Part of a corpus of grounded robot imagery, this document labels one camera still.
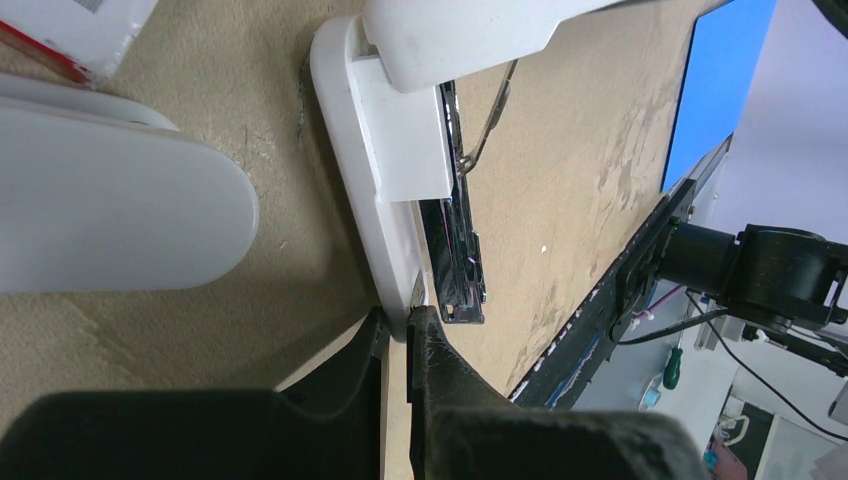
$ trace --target barcode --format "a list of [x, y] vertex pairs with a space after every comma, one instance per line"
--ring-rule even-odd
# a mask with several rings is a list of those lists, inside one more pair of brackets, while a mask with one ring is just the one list
[[97, 10], [100, 8], [100, 5], [103, 5], [104, 0], [74, 0], [77, 2], [82, 8], [88, 10], [91, 13], [97, 13]]

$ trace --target screwdriver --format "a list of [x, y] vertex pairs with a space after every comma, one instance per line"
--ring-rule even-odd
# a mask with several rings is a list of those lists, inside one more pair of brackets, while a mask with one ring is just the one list
[[677, 382], [680, 381], [680, 363], [683, 361], [683, 349], [680, 347], [682, 344], [683, 334], [681, 333], [680, 340], [677, 341], [677, 346], [671, 349], [671, 356], [663, 370], [663, 387], [668, 390], [674, 390]]

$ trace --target black cylinder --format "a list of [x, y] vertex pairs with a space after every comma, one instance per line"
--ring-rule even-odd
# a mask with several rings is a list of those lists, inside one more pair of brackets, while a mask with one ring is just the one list
[[671, 229], [657, 276], [717, 296], [733, 262], [735, 237], [680, 223]]

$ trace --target blue mat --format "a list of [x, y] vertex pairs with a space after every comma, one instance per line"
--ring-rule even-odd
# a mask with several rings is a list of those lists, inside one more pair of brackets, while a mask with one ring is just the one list
[[664, 192], [739, 125], [776, 1], [731, 0], [695, 22]]

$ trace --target beige table surface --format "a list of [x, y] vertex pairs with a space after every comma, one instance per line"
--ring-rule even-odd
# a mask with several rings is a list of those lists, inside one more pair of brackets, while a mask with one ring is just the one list
[[[658, 200], [693, 21], [715, 3], [586, 15], [519, 62], [470, 175], [487, 321], [448, 328], [500, 391], [515, 386]], [[56, 390], [270, 387], [347, 338], [376, 296], [303, 65], [325, 19], [360, 9], [160, 0], [102, 91], [155, 108], [238, 162], [259, 194], [259, 234], [234, 271], [189, 291], [0, 297], [0, 429]], [[469, 143], [502, 68], [458, 82]], [[62, 81], [1, 45], [0, 70]], [[410, 476], [403, 347], [393, 344], [390, 357], [385, 478], [401, 479]]]

